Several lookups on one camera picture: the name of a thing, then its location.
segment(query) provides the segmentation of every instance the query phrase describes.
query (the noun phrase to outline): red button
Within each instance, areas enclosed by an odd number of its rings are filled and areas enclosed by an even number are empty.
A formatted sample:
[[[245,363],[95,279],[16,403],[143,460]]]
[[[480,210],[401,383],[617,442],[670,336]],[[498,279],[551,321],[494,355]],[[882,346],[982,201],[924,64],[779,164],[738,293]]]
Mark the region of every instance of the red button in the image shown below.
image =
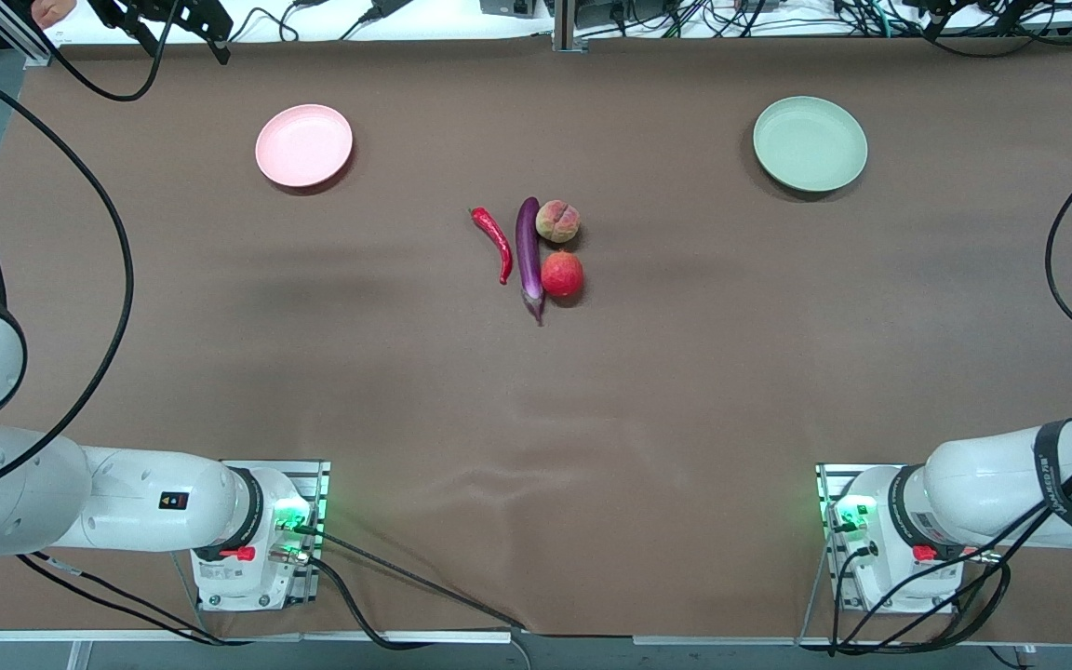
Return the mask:
[[[912,547],[912,559],[915,559],[921,563],[924,563],[924,561],[935,560],[937,559],[937,550],[935,550],[935,548],[927,547],[927,545],[918,545],[917,547]]]
[[[218,553],[221,555],[233,555],[239,561],[254,561],[255,560],[255,548],[254,547],[239,547],[237,550],[222,550]]]

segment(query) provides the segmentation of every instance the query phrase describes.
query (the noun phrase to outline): plate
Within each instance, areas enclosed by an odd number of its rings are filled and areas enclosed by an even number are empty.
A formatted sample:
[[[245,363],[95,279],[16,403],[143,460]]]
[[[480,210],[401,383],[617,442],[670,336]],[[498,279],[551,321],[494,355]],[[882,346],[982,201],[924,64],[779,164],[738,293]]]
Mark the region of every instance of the plate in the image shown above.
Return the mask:
[[[863,126],[833,102],[799,95],[763,109],[754,132],[763,169],[799,191],[846,187],[867,165]]]
[[[271,181],[314,187],[349,160],[349,122],[325,105],[298,105],[273,116],[255,140],[255,162]]]

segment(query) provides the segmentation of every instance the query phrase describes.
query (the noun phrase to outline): pink plate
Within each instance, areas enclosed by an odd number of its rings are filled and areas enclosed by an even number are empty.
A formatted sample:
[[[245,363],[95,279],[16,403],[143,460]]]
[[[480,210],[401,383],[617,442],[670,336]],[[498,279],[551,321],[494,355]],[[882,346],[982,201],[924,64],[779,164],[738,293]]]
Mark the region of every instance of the pink plate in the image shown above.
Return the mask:
[[[284,187],[313,187],[333,177],[349,158],[349,122],[324,105],[298,105],[273,116],[255,140],[255,162]]]

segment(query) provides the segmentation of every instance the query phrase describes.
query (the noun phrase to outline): brown table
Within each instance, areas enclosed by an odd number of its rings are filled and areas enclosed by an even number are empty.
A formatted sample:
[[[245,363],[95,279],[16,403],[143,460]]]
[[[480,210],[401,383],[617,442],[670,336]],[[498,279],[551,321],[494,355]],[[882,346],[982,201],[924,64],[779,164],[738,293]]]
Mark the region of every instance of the brown table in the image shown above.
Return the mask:
[[[534,39],[239,44],[221,68],[169,51],[133,105],[58,68],[26,76],[23,101],[102,178],[135,247],[131,331],[69,436],[328,459],[333,531],[533,631],[795,636],[816,462],[919,462],[1072,416],[1072,324],[1041,276],[1072,188],[1072,53],[755,39],[579,56]],[[124,90],[148,68],[136,54],[76,55]],[[854,187],[804,199],[758,169],[751,123],[790,94],[861,120]],[[322,194],[285,194],[251,160],[299,102],[354,126]],[[510,225],[527,195],[584,217],[586,296],[544,328],[465,215]],[[114,327],[120,266],[102,204],[18,119],[0,250],[31,353],[0,422],[47,428]],[[1072,299],[1072,215],[1059,253]],[[60,555],[188,614],[166,555]],[[980,638],[1072,643],[1072,552],[1013,564]],[[337,565],[378,627],[493,625]],[[328,589],[214,624],[353,628]],[[0,560],[0,628],[135,626]]]

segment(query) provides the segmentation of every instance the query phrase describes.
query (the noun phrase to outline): human hand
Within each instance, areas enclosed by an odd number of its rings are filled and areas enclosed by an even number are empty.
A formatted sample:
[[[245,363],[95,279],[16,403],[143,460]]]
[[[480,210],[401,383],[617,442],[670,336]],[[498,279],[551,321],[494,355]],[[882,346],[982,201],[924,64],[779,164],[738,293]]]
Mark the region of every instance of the human hand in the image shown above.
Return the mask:
[[[35,25],[48,29],[76,8],[77,0],[35,0],[31,3],[31,17]]]

